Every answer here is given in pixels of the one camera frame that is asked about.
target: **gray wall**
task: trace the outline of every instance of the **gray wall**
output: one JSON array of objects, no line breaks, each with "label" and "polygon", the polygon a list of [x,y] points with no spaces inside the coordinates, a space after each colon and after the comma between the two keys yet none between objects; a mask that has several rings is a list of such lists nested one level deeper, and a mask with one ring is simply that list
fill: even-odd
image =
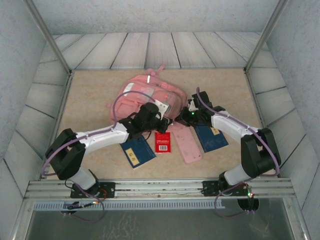
[{"label": "gray wall", "polygon": [[290,0],[267,44],[320,156],[320,1]]},{"label": "gray wall", "polygon": [[0,159],[11,140],[34,79],[45,39],[22,0],[0,7]]},{"label": "gray wall", "polygon": [[51,33],[262,31],[278,0],[34,0]]}]

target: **blue booklet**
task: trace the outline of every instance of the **blue booklet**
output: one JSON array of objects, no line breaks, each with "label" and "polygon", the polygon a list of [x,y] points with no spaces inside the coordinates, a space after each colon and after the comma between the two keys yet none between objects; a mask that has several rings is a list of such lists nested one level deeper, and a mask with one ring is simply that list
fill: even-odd
[{"label": "blue booklet", "polygon": [[143,136],[132,141],[121,143],[120,146],[131,167],[134,169],[156,157],[154,151]]},{"label": "blue booklet", "polygon": [[194,130],[205,153],[229,145],[222,131],[214,127],[199,125]]}]

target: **red card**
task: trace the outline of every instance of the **red card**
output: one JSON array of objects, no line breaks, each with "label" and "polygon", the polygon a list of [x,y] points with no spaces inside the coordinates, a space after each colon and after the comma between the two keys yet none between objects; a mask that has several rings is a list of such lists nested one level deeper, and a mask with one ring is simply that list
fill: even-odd
[{"label": "red card", "polygon": [[171,153],[170,132],[155,133],[155,152],[158,154]]}]

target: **pink phone case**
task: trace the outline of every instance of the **pink phone case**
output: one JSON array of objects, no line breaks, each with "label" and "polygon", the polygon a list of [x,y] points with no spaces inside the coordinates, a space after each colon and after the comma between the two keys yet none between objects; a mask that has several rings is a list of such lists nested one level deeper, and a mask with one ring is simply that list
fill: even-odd
[{"label": "pink phone case", "polygon": [[186,164],[191,164],[202,159],[202,154],[189,127],[174,123],[168,128],[172,132]]}]

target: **metal pole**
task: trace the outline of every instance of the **metal pole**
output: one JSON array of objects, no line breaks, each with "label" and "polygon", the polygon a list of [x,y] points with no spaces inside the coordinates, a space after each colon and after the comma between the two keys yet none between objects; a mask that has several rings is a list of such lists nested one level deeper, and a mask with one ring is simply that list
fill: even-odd
[{"label": "metal pole", "polygon": [[47,25],[44,22],[44,19],[41,17],[36,5],[32,0],[23,0],[26,7],[28,8],[29,12],[31,13],[33,19],[35,20],[36,24],[38,25],[40,31],[42,32],[43,36],[45,37],[46,41],[48,42],[49,46],[51,47],[52,51],[57,56],[58,60],[62,64],[65,71],[69,74],[71,72],[70,67],[68,66],[64,56],[62,55],[59,47],[57,46],[54,38],[49,32]]},{"label": "metal pole", "polygon": [[258,43],[256,44],[248,62],[246,63],[244,67],[245,73],[247,73],[250,68],[253,66],[258,54],[260,53],[260,50],[263,48],[264,44],[266,43],[267,39],[269,38],[272,30],[274,29],[282,11],[285,9],[286,4],[289,2],[289,0],[279,0],[278,4],[276,5],[268,23],[266,24],[260,39]]}]

